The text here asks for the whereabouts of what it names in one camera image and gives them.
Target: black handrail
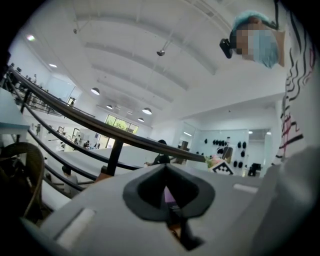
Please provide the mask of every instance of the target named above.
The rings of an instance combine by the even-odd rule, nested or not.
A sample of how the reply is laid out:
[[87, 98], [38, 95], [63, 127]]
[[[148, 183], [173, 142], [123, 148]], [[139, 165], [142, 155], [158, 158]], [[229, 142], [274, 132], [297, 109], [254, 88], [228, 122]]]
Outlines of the black handrail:
[[[16, 139], [14, 138], [13, 135], [11, 135], [13, 142], [16, 142]], [[60, 175], [59, 173], [57, 173], [54, 169], [52, 169], [49, 165], [47, 165], [46, 163], [44, 163], [44, 167], [50, 172], [52, 173], [54, 176], [56, 176], [58, 179], [60, 179], [61, 181], [67, 183], [68, 185], [70, 185], [71, 187], [73, 187], [74, 189], [78, 190], [78, 191], [83, 191], [84, 188], [79, 186], [79, 185], [87, 185], [87, 184], [93, 184], [94, 181], [85, 181], [85, 182], [79, 182], [78, 184], [74, 184], [73, 182], [71, 182], [70, 180], [66, 179], [65, 177], [63, 177], [62, 175]], [[64, 183], [58, 184], [58, 183], [52, 183], [54, 185], [63, 185]]]
[[[84, 182], [78, 182], [78, 185], [89, 185], [89, 184], [94, 184], [95, 182], [94, 181], [84, 181]], [[54, 182], [53, 183], [54, 185], [57, 185], [57, 186], [63, 186], [64, 183], [56, 183]]]
[[54, 176], [56, 176], [59, 180], [63, 181], [64, 183], [68, 184], [70, 187], [78, 190], [78, 191], [82, 191], [84, 190], [83, 187], [79, 186], [78, 184], [75, 184], [73, 182], [71, 182], [70, 180], [68, 180], [67, 178], [63, 177], [62, 175], [60, 175], [59, 173], [57, 173], [54, 169], [52, 169], [49, 165], [47, 165], [46, 163], [44, 164], [44, 167], [50, 172], [52, 173]]
[[95, 131], [104, 136], [122, 141], [124, 143], [127, 143], [129, 145], [132, 145], [134, 147], [138, 147], [144, 150], [153, 151], [153, 152], [157, 152], [167, 156], [173, 156], [173, 157], [178, 157], [181, 159], [192, 160], [197, 162], [205, 161], [202, 155], [190, 153], [185, 150], [181, 150], [179, 148], [171, 147], [171, 146], [164, 145], [162, 143], [158, 143], [143, 137], [136, 136], [132, 133], [110, 126], [108, 124], [105, 124], [104, 122], [101, 122], [90, 116], [87, 116], [73, 109], [73, 107], [69, 107], [63, 104], [52, 95], [43, 91], [36, 85], [32, 84], [30, 81], [25, 79], [15, 70], [13, 70], [13, 68], [10, 68], [10, 71], [14, 74], [14, 76], [18, 79], [18, 81], [22, 82], [26, 87], [28, 87], [32, 91], [33, 94], [38, 96], [43, 102], [48, 104], [51, 108], [58, 111], [60, 114], [63, 114], [65, 117], [75, 121], [76, 123], [92, 131]]
[[[10, 83], [10, 85], [12, 86], [12, 89], [17, 93], [16, 91], [16, 88], [13, 86], [12, 83]], [[30, 107], [25, 103], [25, 100], [22, 101], [22, 98], [20, 95], [16, 94], [17, 97], [19, 98], [19, 100], [21, 101], [22, 103], [22, 106], [24, 106], [29, 112], [30, 114], [44, 127], [46, 128], [49, 132], [51, 132], [54, 136], [56, 136], [57, 138], [59, 138], [61, 141], [63, 141], [65, 144], [69, 145], [70, 147], [78, 150], [79, 152], [91, 157], [91, 158], [94, 158], [96, 160], [99, 160], [101, 162], [104, 162], [104, 163], [109, 163], [109, 158], [107, 157], [104, 157], [100, 154], [97, 154], [97, 153], [94, 153], [94, 152], [91, 152], [87, 149], [85, 149], [84, 147], [82, 146], [79, 146], [75, 143], [73, 143], [72, 141], [70, 141], [69, 139], [67, 139], [66, 137], [62, 136], [60, 133], [58, 133], [57, 131], [55, 131], [54, 129], [52, 129], [49, 125], [47, 125], [40, 117], [37, 116], [36, 113], [34, 113]], [[117, 165], [118, 167], [121, 167], [121, 168], [124, 168], [124, 169], [128, 169], [128, 170], [136, 170], [136, 169], [139, 169], [141, 167], [139, 166], [134, 166], [134, 165], [127, 165], [125, 163], [122, 163], [122, 162], [118, 162]]]
[[71, 170], [73, 170], [77, 174], [80, 174], [80, 175], [82, 175], [82, 176], [84, 176], [84, 177], [86, 177], [88, 179], [91, 179], [91, 180], [96, 180], [97, 179], [97, 176], [95, 176], [95, 175], [93, 175], [91, 173], [88, 173], [88, 172], [86, 172], [84, 170], [81, 170], [80, 168], [74, 166], [73, 164], [70, 164], [70, 163], [66, 162], [62, 157], [60, 157], [57, 154], [55, 154], [39, 138], [37, 138], [37, 136], [31, 130], [28, 130], [28, 132], [31, 135], [31, 137], [40, 145], [40, 147], [42, 147], [50, 156], [52, 156], [58, 162], [60, 162], [64, 166], [70, 168]]
[[[14, 70], [14, 69], [11, 68], [11, 67], [9, 68], [9, 70], [10, 70], [11, 72], [12, 72], [12, 71], [17, 72], [16, 70]], [[38, 86], [37, 86], [37, 88], [39, 88], [40, 90], [42, 90], [44, 93], [49, 94], [50, 96], [52, 96], [53, 98], [55, 98], [57, 101], [61, 102], [62, 104], [66, 105], [66, 106], [68, 106], [68, 107], [71, 107], [68, 103], [64, 102], [63, 100], [61, 100], [60, 98], [54, 96], [53, 94], [47, 92], [45, 89], [43, 89], [43, 88], [41, 88], [41, 87], [38, 87]], [[72, 108], [74, 108], [75, 110], [78, 110], [79, 112], [81, 112], [81, 113], [83, 113], [83, 114], [85, 114], [85, 115], [87, 115], [87, 116], [89, 116], [89, 117], [95, 118], [94, 115], [89, 114], [89, 113], [87, 113], [87, 112], [85, 112], [85, 111], [83, 111], [83, 110], [81, 110], [81, 109], [79, 109], [79, 108], [77, 108], [77, 107], [75, 107], [75, 106], [72, 106]]]

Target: person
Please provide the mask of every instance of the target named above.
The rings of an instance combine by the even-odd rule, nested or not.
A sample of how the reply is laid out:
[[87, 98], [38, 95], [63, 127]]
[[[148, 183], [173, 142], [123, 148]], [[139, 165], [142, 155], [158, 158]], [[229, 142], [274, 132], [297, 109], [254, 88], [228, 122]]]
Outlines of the person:
[[285, 30], [257, 11], [238, 15], [230, 33], [230, 48], [242, 59], [254, 61], [272, 69], [286, 68], [283, 84], [281, 143], [272, 165], [280, 164], [307, 146], [320, 144], [316, 127], [320, 121], [319, 53], [307, 31], [291, 11], [286, 11]]
[[[160, 139], [158, 142], [167, 145], [167, 143], [164, 139]], [[159, 164], [170, 164], [170, 158], [167, 155], [158, 154], [158, 156], [154, 159], [154, 161], [152, 163], [145, 162], [144, 164], [147, 166], [154, 166], [154, 165], [159, 165]]]
[[88, 149], [89, 149], [89, 145], [90, 145], [90, 141], [87, 140], [87, 141], [83, 144], [83, 147], [88, 150]]
[[37, 83], [37, 74], [34, 74], [33, 79], [31, 80], [32, 83], [36, 84]]
[[[63, 171], [63, 174], [66, 176], [66, 178], [70, 182], [78, 185], [78, 178], [77, 178], [77, 176], [75, 174], [71, 173], [71, 169], [70, 168], [68, 168], [67, 166], [64, 165], [64, 166], [62, 166], [62, 171]], [[72, 186], [70, 186], [70, 185], [68, 185], [66, 183], [64, 183], [64, 192], [70, 194], [72, 198], [76, 194], [79, 193], [78, 190], [76, 190], [75, 188], [73, 188]]]

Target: window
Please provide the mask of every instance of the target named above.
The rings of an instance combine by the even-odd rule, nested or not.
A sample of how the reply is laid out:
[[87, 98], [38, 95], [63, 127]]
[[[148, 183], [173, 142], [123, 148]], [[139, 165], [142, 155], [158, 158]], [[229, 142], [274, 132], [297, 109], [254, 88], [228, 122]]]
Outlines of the window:
[[107, 125], [114, 126], [116, 119], [117, 119], [117, 118], [115, 118], [114, 116], [108, 115], [105, 123], [106, 123]]
[[130, 124], [130, 127], [129, 127], [129, 130], [128, 130], [128, 132], [129, 133], [132, 133], [132, 134], [136, 134], [137, 133], [137, 131], [138, 131], [138, 126], [136, 126], [136, 125], [134, 125], [134, 124]]
[[[107, 116], [105, 123], [107, 125], [117, 127], [131, 134], [136, 134], [139, 128], [139, 126], [136, 126], [132, 123], [116, 118], [115, 116], [110, 114]], [[98, 145], [100, 144], [100, 147], [99, 147], [100, 149], [105, 149], [105, 148], [110, 149], [114, 146], [114, 143], [115, 143], [114, 139], [106, 137], [104, 135], [100, 135], [100, 138], [98, 140]]]
[[136, 134], [138, 131], [139, 126], [136, 126], [132, 123], [123, 121], [119, 118], [116, 118], [113, 115], [108, 115], [108, 117], [106, 118], [105, 123], [107, 125], [113, 126], [113, 127], [117, 127], [121, 130], [124, 130], [126, 132], [132, 133], [132, 134]]

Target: white table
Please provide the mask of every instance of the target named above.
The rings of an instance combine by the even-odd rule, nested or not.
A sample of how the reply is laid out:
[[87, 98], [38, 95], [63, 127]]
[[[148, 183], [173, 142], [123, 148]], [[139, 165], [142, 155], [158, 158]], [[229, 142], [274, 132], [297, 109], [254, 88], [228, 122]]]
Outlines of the white table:
[[29, 127], [11, 93], [0, 88], [0, 135], [20, 135], [19, 141], [26, 142]]

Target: white cloth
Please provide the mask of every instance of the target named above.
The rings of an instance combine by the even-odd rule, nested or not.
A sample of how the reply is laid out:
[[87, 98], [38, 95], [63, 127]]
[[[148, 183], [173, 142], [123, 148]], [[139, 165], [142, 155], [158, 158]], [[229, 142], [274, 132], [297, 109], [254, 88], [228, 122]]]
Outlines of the white cloth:
[[273, 165], [307, 146], [320, 145], [319, 53], [291, 11], [287, 11], [286, 21], [284, 65], [287, 78], [281, 114], [281, 144]]

